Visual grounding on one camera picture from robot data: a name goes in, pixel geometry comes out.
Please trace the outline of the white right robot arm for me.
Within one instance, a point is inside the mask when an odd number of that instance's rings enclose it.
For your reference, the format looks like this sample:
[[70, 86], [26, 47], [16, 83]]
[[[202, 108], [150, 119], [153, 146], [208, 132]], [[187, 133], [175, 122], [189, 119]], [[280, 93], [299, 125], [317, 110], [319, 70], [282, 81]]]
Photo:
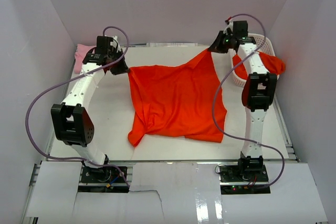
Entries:
[[209, 51], [225, 54], [230, 49], [241, 57], [248, 74], [241, 101], [246, 112], [245, 141], [237, 165], [238, 177], [247, 182], [262, 173], [263, 155], [261, 150], [264, 120], [273, 102], [277, 75], [264, 66], [255, 40], [246, 32], [233, 33], [230, 29], [219, 31]]

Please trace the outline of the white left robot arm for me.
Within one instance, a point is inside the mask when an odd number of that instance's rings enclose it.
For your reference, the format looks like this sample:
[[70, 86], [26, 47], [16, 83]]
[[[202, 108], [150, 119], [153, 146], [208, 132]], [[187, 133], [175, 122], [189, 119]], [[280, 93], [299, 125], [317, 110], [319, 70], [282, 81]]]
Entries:
[[107, 66], [123, 55], [120, 46], [111, 46], [107, 51], [91, 49], [86, 54], [81, 66], [82, 78], [76, 80], [69, 94], [60, 104], [51, 107], [51, 117], [56, 139], [71, 146], [86, 162], [97, 164], [93, 168], [93, 176], [101, 182], [110, 178], [111, 168], [105, 165], [108, 157], [93, 142], [94, 124], [88, 114], [91, 98], [98, 88], [99, 82], [111, 71], [113, 75], [127, 73], [124, 58]]

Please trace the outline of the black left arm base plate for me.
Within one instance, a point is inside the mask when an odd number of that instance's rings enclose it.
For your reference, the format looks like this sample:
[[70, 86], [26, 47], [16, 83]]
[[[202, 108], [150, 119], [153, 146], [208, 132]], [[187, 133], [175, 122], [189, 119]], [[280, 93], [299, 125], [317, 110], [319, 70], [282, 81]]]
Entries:
[[128, 193], [123, 176], [127, 179], [126, 166], [91, 168], [83, 166], [79, 179], [80, 193]]

